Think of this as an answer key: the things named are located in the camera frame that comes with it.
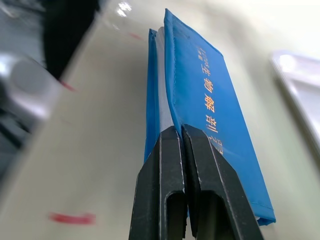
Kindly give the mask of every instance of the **white tray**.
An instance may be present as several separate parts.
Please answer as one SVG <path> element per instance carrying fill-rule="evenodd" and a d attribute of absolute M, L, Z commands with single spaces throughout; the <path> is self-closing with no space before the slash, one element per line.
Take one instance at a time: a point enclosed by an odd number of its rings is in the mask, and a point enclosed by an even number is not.
<path fill-rule="evenodd" d="M 276 51 L 272 64 L 278 80 L 320 155 L 320 60 Z"/>

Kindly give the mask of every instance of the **blue book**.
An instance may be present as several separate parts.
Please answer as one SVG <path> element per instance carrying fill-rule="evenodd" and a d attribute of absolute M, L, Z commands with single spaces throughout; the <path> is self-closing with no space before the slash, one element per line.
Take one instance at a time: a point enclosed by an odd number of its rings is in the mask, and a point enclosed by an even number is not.
<path fill-rule="evenodd" d="M 259 225 L 276 221 L 223 55 L 169 10 L 149 32 L 145 160 L 163 130 L 203 130 L 237 172 Z"/>

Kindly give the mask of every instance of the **white desk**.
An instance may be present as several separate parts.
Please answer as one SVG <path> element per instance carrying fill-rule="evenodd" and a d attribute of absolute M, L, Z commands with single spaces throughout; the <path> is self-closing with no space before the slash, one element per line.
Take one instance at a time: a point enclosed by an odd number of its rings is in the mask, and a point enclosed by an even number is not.
<path fill-rule="evenodd" d="M 265 239 L 320 239 L 319 173 L 267 71 L 271 50 L 320 57 L 319 3 L 217 2 L 131 0 L 127 17 L 108 4 L 65 75 L 75 91 L 63 90 L 8 181 L 1 239 L 128 239 L 145 147 L 148 29 L 163 25 L 164 8 L 224 54 L 277 218 L 262 227 Z M 51 212 L 96 214 L 96 224 L 59 224 Z"/>

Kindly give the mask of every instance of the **black object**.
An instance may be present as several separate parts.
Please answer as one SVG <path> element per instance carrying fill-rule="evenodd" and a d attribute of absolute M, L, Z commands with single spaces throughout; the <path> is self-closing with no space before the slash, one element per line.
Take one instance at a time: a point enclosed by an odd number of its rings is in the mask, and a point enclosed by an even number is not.
<path fill-rule="evenodd" d="M 182 138 L 192 235 L 197 240 L 262 240 L 236 171 L 203 131 L 184 125 Z"/>
<path fill-rule="evenodd" d="M 175 128 L 160 134 L 136 181 L 130 240 L 180 240 L 187 224 L 182 143 Z"/>
<path fill-rule="evenodd" d="M 129 240 L 263 240 L 236 171 L 206 134 L 163 131 L 136 182 Z"/>
<path fill-rule="evenodd" d="M 43 50 L 48 72 L 58 81 L 95 19 L 98 0 L 46 0 Z"/>

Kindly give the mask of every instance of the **gray object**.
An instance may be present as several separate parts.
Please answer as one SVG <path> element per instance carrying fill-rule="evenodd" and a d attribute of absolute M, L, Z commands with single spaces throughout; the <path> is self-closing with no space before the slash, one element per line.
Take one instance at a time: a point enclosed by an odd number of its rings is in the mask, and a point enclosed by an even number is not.
<path fill-rule="evenodd" d="M 0 53 L 0 108 L 29 130 L 49 118 L 61 85 L 30 58 Z"/>

